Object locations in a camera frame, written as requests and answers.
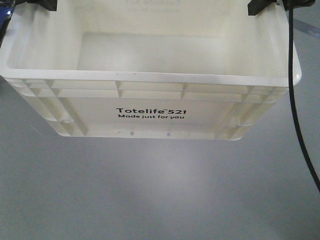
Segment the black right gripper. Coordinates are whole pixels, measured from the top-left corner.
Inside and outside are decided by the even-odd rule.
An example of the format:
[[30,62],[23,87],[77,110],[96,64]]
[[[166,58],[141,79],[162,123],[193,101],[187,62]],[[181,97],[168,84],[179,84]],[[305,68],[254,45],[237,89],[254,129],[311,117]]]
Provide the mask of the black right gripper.
[[247,4],[247,12],[248,16],[256,16],[261,11],[263,11],[266,7],[268,7],[271,3],[274,3],[277,6],[282,6],[285,11],[288,11],[290,9],[290,2],[291,7],[293,9],[298,8],[306,8],[311,7],[315,4],[315,0],[251,0]]

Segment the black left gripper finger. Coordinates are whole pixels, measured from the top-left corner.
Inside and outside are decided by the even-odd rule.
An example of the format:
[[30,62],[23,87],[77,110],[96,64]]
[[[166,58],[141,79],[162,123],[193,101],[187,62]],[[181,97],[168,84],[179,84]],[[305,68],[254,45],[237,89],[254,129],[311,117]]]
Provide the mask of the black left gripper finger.
[[58,8],[57,0],[27,0],[27,2],[31,4],[38,4],[51,12],[56,12]]

